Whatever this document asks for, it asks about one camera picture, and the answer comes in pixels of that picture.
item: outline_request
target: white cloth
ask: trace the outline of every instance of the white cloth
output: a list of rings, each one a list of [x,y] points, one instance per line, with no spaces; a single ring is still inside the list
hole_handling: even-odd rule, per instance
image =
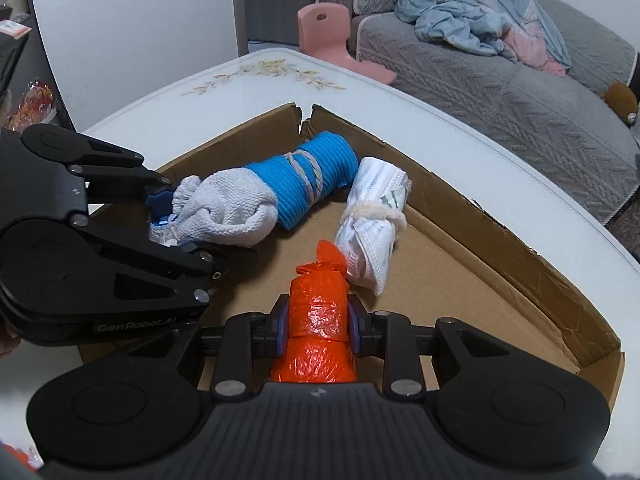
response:
[[[396,238],[406,229],[402,210],[411,189],[407,174],[393,164],[366,156],[347,199],[335,245],[347,260],[347,277],[355,285],[385,288]]]
[[[278,221],[275,193],[253,171],[233,168],[200,181],[183,179],[173,199],[173,214],[165,224],[151,224],[149,239],[163,245],[204,240],[251,247]]]

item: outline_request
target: tied plastic bag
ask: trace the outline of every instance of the tied plastic bag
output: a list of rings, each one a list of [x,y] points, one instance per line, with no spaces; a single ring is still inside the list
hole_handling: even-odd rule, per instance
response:
[[[296,268],[289,297],[287,352],[271,379],[291,383],[352,383],[355,362],[348,335],[347,265],[342,253],[320,240],[316,261]]]
[[[289,336],[348,341],[347,263],[340,251],[320,240],[318,260],[296,267],[289,291]]]

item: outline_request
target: pink chair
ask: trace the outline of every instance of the pink chair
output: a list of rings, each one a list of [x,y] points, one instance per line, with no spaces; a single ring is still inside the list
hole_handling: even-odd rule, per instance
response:
[[[349,9],[344,5],[319,3],[298,11],[300,52],[348,70],[365,75],[386,85],[396,80],[396,73],[372,61],[357,61],[347,52],[351,33]]]

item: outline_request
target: cardboard bottom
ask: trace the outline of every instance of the cardboard bottom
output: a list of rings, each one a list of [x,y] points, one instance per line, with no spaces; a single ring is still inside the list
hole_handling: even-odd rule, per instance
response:
[[[405,215],[410,224],[396,242],[386,287],[376,298],[352,286],[369,310],[405,314],[433,326],[457,317],[524,351],[584,377],[613,407],[624,367],[620,340],[589,300],[553,266],[505,226],[473,205],[437,175],[369,132],[314,106],[308,120],[294,104],[283,105],[211,139],[159,171],[178,183],[190,174],[206,177],[273,155],[292,152],[304,139],[330,131],[344,137],[358,158],[376,156],[406,171],[413,186]],[[334,240],[347,191],[316,205],[293,231],[280,227],[258,246],[258,262],[223,280],[202,317],[220,325],[235,314],[270,311],[289,291],[295,268],[315,259],[318,240]],[[116,222],[146,235],[147,211],[140,205],[102,208],[99,221]],[[84,361],[123,342],[83,346]],[[207,360],[201,386],[208,388],[215,359]],[[437,388],[429,358],[422,359],[429,388]],[[358,379],[380,384],[383,362],[357,361]],[[257,384],[268,377],[269,360],[255,363]]]

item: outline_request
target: orange snack bag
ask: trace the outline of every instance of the orange snack bag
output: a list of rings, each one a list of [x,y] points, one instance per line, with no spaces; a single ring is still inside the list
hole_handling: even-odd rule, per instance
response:
[[[347,383],[356,380],[348,333],[347,265],[331,242],[320,240],[316,261],[296,268],[289,295],[286,354],[271,379],[295,383]]]

